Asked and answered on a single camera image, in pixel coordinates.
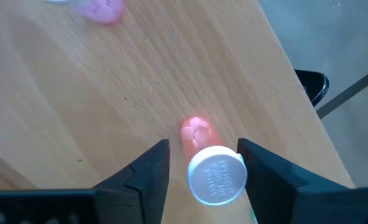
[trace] gray floor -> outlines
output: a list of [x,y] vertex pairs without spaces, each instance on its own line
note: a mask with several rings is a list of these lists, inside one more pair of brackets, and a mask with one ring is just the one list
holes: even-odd
[[[319,108],[368,74],[368,1],[259,0],[290,62],[326,74]],[[323,119],[356,185],[368,185],[368,88]]]

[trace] white bottle cap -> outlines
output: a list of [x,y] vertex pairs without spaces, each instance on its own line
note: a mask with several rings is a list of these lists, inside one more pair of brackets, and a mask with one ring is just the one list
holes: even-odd
[[219,206],[241,194],[247,170],[240,154],[224,146],[210,146],[191,159],[187,178],[196,200],[204,205]]

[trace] pink blurred object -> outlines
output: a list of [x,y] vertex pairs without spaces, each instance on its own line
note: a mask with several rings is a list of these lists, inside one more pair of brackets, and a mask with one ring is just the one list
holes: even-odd
[[91,0],[76,7],[85,17],[105,24],[117,21],[125,10],[123,0]]

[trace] wooden table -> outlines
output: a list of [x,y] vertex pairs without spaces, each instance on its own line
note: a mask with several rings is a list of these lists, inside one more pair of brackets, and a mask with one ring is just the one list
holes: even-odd
[[128,0],[98,26],[38,0],[0,0],[0,189],[84,188],[171,140],[163,223],[250,223],[186,186],[179,123],[210,118],[352,186],[256,0]]

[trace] bottle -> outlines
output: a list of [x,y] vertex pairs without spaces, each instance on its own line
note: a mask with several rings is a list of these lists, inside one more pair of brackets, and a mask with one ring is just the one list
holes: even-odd
[[247,181],[243,158],[223,146],[206,119],[194,116],[183,121],[181,143],[188,162],[188,188],[198,202],[225,205],[241,194]]
[[45,0],[69,4],[85,17],[104,24],[117,21],[125,10],[123,0]]

